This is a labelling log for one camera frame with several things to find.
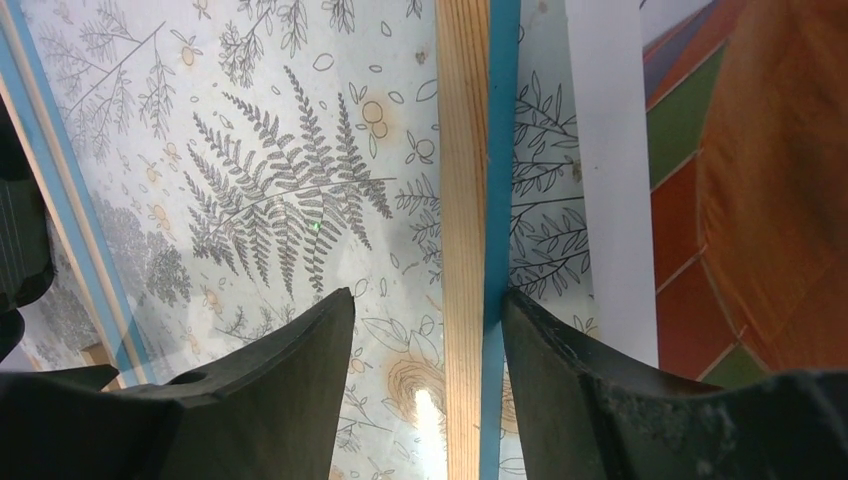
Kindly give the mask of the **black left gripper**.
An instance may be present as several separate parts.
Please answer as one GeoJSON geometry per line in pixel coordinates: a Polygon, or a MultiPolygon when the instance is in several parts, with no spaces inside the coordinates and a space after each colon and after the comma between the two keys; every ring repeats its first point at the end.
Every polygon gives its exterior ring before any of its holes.
{"type": "Polygon", "coordinates": [[[1,357],[22,340],[20,309],[42,297],[55,277],[47,210],[17,131],[1,106],[1,357]]]}

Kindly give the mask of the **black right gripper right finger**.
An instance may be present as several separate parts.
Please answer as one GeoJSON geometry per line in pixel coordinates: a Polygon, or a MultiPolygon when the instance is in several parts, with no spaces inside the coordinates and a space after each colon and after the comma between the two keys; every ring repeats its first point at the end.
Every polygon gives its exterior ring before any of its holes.
{"type": "Polygon", "coordinates": [[[523,292],[502,328],[531,479],[843,479],[847,375],[794,370],[723,389],[661,371],[523,292]]]}

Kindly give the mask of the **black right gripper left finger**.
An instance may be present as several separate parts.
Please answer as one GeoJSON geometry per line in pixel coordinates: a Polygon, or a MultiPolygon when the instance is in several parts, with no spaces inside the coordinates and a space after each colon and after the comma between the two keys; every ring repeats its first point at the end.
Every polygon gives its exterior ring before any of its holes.
{"type": "Polygon", "coordinates": [[[108,364],[1,376],[5,479],[325,479],[355,303],[340,288],[169,382],[110,390],[108,364]]]}

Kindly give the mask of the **hot air balloon photo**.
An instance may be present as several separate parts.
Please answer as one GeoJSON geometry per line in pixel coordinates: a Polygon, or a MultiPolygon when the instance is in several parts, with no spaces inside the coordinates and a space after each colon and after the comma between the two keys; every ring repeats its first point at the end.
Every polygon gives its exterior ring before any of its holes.
{"type": "Polygon", "coordinates": [[[737,386],[847,366],[847,5],[641,1],[653,300],[622,342],[737,386]]]}

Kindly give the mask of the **wooden picture frame blue edge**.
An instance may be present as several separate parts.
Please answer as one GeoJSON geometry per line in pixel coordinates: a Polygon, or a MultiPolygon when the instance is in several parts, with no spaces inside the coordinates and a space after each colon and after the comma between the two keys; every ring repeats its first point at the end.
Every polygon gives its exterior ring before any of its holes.
{"type": "Polygon", "coordinates": [[[123,386],[347,287],[332,479],[481,479],[485,1],[5,1],[58,265],[123,386]]]}

